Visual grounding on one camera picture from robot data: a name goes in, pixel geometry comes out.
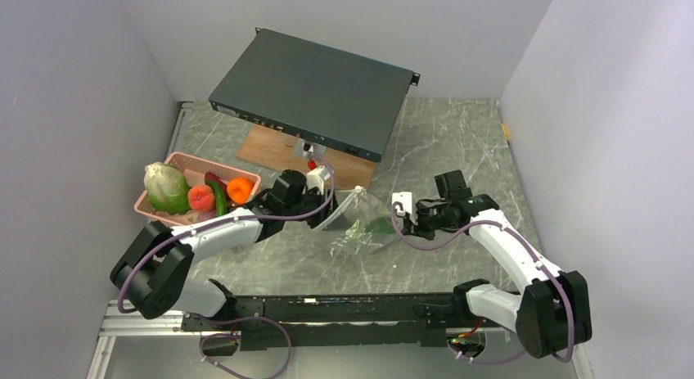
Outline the green fake vegetable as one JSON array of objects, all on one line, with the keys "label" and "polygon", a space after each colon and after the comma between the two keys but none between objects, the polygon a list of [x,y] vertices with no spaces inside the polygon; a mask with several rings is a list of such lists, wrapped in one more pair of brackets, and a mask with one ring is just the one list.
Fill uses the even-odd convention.
[{"label": "green fake vegetable", "polygon": [[366,225],[365,232],[372,235],[396,234],[390,217],[379,217],[377,219],[373,219]]}]

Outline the clear zip top bag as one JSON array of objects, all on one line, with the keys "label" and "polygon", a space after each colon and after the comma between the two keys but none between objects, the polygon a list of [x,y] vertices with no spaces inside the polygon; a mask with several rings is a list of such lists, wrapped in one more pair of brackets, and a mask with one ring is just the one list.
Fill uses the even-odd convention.
[{"label": "clear zip top bag", "polygon": [[387,206],[371,195],[366,188],[357,186],[352,190],[339,190],[335,194],[338,206],[326,221],[310,231],[312,241],[332,251],[351,255],[368,255],[398,239],[397,235],[372,235],[364,230],[360,241],[350,241],[345,236],[353,223],[359,219],[364,227],[379,217],[390,217]]}]

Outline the orange fake fruit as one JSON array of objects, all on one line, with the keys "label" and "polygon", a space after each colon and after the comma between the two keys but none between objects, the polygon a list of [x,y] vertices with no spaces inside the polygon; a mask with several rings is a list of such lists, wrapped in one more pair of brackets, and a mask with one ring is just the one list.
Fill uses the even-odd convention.
[{"label": "orange fake fruit", "polygon": [[233,203],[242,205],[249,200],[254,186],[255,183],[248,178],[233,178],[227,184],[227,195]]}]

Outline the green fake chili pepper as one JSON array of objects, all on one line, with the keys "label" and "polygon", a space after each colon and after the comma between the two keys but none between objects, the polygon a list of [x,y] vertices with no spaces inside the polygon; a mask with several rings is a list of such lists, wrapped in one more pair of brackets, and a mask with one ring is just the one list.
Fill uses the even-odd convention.
[{"label": "green fake chili pepper", "polygon": [[205,184],[212,189],[214,194],[215,215],[217,217],[226,215],[228,213],[228,201],[225,190],[214,180],[206,179]]}]

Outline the dark red fake fruit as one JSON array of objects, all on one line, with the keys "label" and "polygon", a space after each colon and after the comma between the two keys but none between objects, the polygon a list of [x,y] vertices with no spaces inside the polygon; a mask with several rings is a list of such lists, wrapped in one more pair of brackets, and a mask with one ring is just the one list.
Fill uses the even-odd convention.
[{"label": "dark red fake fruit", "polygon": [[227,191],[227,184],[213,172],[208,171],[205,173],[205,181],[214,182],[222,189],[223,192]]}]

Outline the red peach fake fruit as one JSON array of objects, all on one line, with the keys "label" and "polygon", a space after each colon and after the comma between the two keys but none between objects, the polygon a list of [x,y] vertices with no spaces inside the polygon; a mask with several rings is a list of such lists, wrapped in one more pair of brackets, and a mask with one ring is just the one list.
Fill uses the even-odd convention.
[{"label": "red peach fake fruit", "polygon": [[187,193],[187,200],[191,210],[199,213],[207,213],[215,209],[214,190],[205,184],[191,187]]}]

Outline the white fake food pieces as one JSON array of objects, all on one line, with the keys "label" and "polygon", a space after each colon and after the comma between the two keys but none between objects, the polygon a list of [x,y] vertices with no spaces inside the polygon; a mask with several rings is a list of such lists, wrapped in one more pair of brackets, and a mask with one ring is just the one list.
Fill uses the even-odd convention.
[{"label": "white fake food pieces", "polygon": [[149,164],[145,167],[143,183],[154,210],[185,214],[191,209],[187,199],[191,187],[175,167],[161,162]]}]

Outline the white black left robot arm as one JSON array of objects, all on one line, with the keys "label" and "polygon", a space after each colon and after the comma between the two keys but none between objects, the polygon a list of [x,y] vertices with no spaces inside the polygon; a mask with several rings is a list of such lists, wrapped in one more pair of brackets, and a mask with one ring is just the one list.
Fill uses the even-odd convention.
[{"label": "white black left robot arm", "polygon": [[319,223],[334,201],[335,173],[322,165],[302,174],[286,170],[273,187],[231,213],[187,226],[148,223],[111,270],[122,314],[146,319],[171,309],[199,314],[216,330],[233,323],[232,293],[220,282],[188,276],[193,265],[223,251],[264,241],[287,222]]}]

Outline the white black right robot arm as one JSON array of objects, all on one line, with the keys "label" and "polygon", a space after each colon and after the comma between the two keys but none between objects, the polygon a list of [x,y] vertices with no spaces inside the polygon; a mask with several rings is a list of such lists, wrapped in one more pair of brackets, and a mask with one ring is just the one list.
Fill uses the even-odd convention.
[{"label": "white black right robot arm", "polygon": [[401,240],[420,251],[442,248],[465,234],[481,244],[511,277],[517,291],[484,279],[454,287],[450,311],[462,326],[487,319],[516,334],[524,352],[568,363],[592,338],[588,283],[540,254],[487,194],[473,194],[459,170],[435,176],[436,199],[391,196],[391,223]]}]

